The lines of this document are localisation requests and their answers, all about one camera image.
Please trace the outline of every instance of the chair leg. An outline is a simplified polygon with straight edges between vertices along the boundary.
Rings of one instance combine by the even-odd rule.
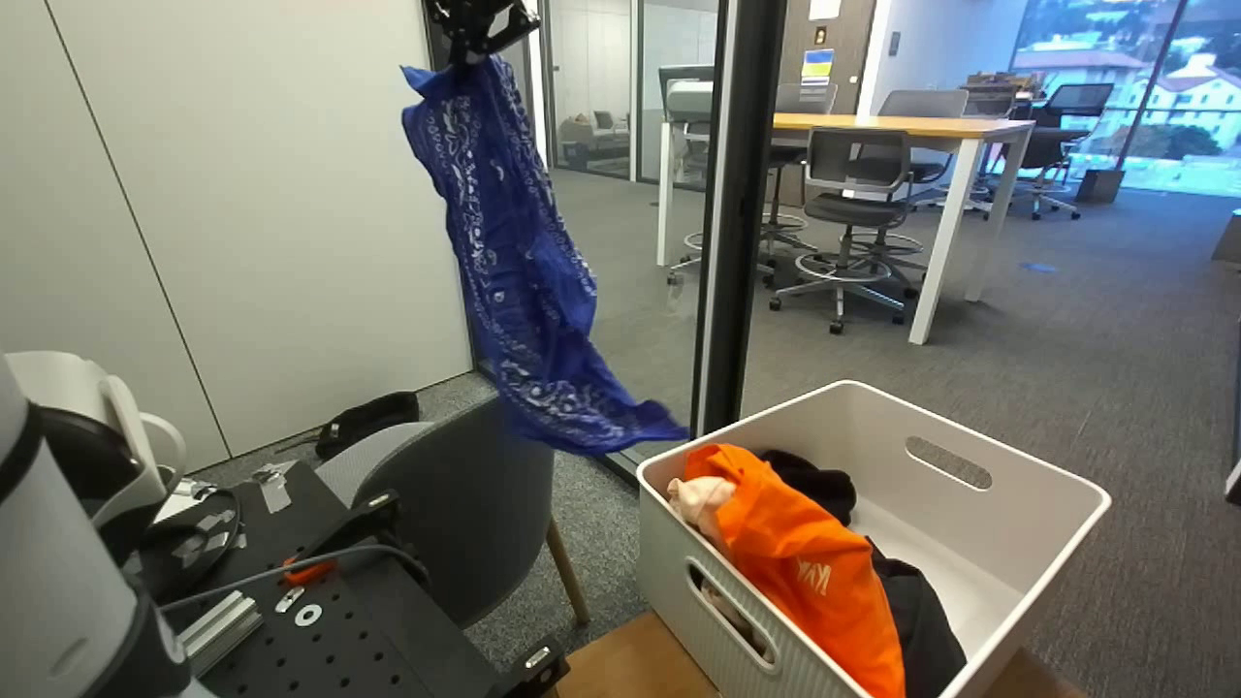
[[[878,267],[885,267],[895,286],[902,300],[917,300],[917,283],[907,281],[907,273],[902,267],[902,261],[887,252],[887,228],[878,232],[878,249],[873,249]]]
[[[1083,217],[1083,208],[1079,208],[1079,205],[1070,205],[1070,203],[1062,203],[1062,199],[1044,199],[1044,205],[1049,205],[1049,208],[1061,208],[1061,214],[1070,214],[1070,223],[1079,223],[1079,217]]]
[[[1037,183],[1032,223],[1044,217],[1044,190],[1049,190],[1049,170],[1044,170],[1040,183]]]
[[[827,330],[846,334],[846,286],[836,286],[836,320]]]
[[[581,598],[576,564],[569,564],[569,554],[565,554],[565,542],[560,539],[555,520],[549,520],[549,551],[550,551],[555,574],[560,574],[560,583],[565,587],[565,598],[569,598],[569,607],[576,607],[576,626],[587,630],[587,626],[591,626],[591,609],[587,609],[587,598]]]
[[[788,300],[820,294],[820,292],[827,292],[827,286],[832,286],[827,281],[807,281],[807,283],[775,286],[770,307],[774,307],[774,312],[785,312]]]
[[[695,273],[704,264],[704,252],[686,252],[666,267],[666,286],[678,286],[686,281],[686,273]]]
[[[770,208],[770,225],[780,232],[780,179],[785,179],[785,167],[774,167],[774,208]]]

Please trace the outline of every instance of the white plastic bin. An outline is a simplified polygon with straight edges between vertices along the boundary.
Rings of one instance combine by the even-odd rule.
[[[982,696],[1019,644],[1019,621],[1106,517],[1111,493],[871,383],[827,383],[639,466],[639,587],[695,662],[735,698],[863,696],[699,533],[666,510],[686,449],[790,449],[856,484],[852,528],[934,587],[968,666],[948,696]],[[749,626],[758,653],[704,598],[704,578]]]

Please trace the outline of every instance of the wooden table top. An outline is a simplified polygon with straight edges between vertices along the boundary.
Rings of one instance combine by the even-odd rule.
[[[846,111],[775,111],[775,133],[815,130],[895,130],[917,141],[993,141],[1037,130],[1032,119],[978,119],[978,115],[846,115]]]

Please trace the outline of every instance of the black metal frame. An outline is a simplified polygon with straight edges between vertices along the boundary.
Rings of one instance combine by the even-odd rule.
[[[1225,498],[1241,503],[1241,326],[1239,326],[1239,374],[1234,374],[1234,477],[1225,482]]]
[[[484,53],[502,53],[540,29],[528,17],[525,0],[423,0],[426,21],[447,40],[447,60],[453,68],[479,61]]]
[[[726,0],[695,351],[695,435],[741,415],[788,0]]]

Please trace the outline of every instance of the orange cloth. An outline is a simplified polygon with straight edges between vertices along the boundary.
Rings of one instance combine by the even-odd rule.
[[[726,560],[841,662],[852,684],[878,698],[902,698],[902,635],[871,560],[871,539],[788,489],[780,475],[745,445],[704,445],[686,453],[684,477],[737,482],[737,493],[713,517]]]

